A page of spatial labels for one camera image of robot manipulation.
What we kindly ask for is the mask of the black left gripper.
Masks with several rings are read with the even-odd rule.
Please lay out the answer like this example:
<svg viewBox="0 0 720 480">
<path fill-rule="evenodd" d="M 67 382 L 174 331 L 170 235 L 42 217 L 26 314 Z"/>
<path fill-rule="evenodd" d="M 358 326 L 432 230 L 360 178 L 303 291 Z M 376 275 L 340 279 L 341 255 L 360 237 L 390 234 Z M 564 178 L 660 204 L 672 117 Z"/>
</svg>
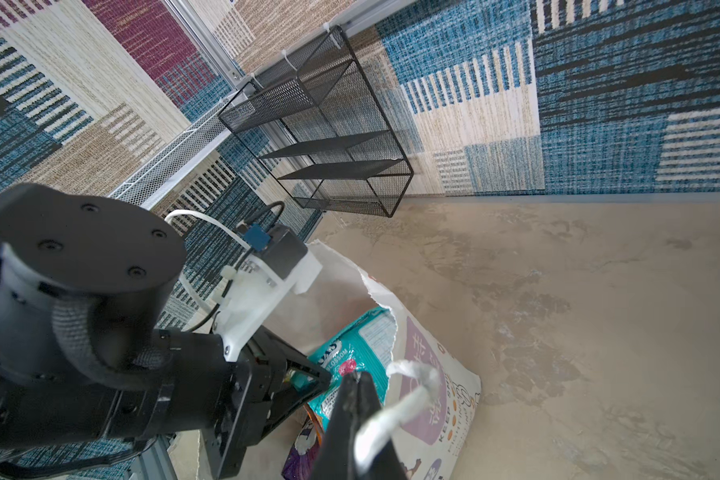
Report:
<svg viewBox="0 0 720 480">
<path fill-rule="evenodd" d="M 201 430 L 211 477 L 236 476 L 247 449 L 326 392 L 330 381 L 325 368 L 260 327 L 232 363 L 213 420 Z"/>
</svg>

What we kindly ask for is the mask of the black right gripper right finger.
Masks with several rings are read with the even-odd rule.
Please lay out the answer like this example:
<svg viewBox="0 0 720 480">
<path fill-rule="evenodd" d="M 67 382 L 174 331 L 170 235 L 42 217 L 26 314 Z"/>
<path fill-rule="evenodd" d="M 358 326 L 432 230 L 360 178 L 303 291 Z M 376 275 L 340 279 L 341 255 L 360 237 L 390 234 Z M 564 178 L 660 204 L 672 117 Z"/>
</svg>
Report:
<svg viewBox="0 0 720 480">
<path fill-rule="evenodd" d="M 393 421 L 372 383 L 359 384 L 359 478 L 404 479 L 392 443 Z"/>
</svg>

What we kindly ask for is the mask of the teal Fox's candy bag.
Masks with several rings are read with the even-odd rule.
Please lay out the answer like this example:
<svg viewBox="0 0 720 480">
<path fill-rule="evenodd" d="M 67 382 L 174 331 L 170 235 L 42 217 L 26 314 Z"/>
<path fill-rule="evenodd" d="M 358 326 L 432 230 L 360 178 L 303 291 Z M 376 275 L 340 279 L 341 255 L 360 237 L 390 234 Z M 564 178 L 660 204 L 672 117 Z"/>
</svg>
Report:
<svg viewBox="0 0 720 480">
<path fill-rule="evenodd" d="M 346 374 L 368 372 L 379 401 L 384 403 L 388 389 L 386 368 L 391 362 L 396 331 L 396 321 L 391 312 L 377 307 L 307 356 L 331 374 L 328 389 L 308 402 L 324 431 L 328 429 L 342 377 Z"/>
</svg>

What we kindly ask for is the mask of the purple Fox's candy bag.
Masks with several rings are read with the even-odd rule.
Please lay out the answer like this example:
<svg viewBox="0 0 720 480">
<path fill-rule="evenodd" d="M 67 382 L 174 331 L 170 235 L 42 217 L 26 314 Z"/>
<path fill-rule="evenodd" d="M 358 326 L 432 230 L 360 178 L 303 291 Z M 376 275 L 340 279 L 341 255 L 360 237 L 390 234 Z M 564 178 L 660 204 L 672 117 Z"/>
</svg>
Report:
<svg viewBox="0 0 720 480">
<path fill-rule="evenodd" d="M 308 480 L 319 456 L 323 429 L 320 421 L 309 415 L 293 442 L 281 471 L 285 480 Z"/>
</svg>

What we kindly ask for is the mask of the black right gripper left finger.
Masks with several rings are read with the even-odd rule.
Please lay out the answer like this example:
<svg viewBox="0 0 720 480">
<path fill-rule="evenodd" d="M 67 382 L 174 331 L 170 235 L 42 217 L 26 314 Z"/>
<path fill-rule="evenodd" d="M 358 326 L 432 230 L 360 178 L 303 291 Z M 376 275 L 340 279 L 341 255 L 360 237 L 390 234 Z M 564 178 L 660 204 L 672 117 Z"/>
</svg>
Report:
<svg viewBox="0 0 720 480">
<path fill-rule="evenodd" d="M 310 479 L 357 479 L 354 441 L 361 425 L 362 372 L 342 377 Z"/>
</svg>

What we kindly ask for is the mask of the white paper bag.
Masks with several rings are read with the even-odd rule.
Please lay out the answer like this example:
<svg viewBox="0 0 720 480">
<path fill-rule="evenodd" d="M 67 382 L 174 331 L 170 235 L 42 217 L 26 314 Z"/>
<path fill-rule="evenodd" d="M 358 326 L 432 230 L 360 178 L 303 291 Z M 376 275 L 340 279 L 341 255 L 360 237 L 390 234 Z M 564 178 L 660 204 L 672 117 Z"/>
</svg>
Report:
<svg viewBox="0 0 720 480">
<path fill-rule="evenodd" d="M 423 409 L 392 434 L 409 479 L 448 479 L 464 446 L 482 394 L 478 375 L 464 367 L 386 286 L 320 241 L 308 249 L 322 265 L 310 289 L 275 309 L 266 326 L 310 355 L 367 311 L 383 307 L 397 331 L 384 407 L 408 397 L 423 383 Z"/>
</svg>

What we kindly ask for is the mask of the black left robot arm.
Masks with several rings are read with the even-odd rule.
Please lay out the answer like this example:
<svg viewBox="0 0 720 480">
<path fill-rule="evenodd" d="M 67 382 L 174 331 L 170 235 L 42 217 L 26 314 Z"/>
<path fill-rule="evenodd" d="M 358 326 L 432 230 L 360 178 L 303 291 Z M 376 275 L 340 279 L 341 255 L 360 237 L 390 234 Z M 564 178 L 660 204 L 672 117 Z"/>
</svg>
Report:
<svg viewBox="0 0 720 480">
<path fill-rule="evenodd" d="M 0 477 L 109 467 L 201 432 L 215 478 L 324 393 L 330 373 L 266 325 L 320 264 L 287 226 L 231 231 L 208 333 L 161 329 L 187 251 L 165 220 L 120 200 L 24 183 L 0 193 Z"/>
</svg>

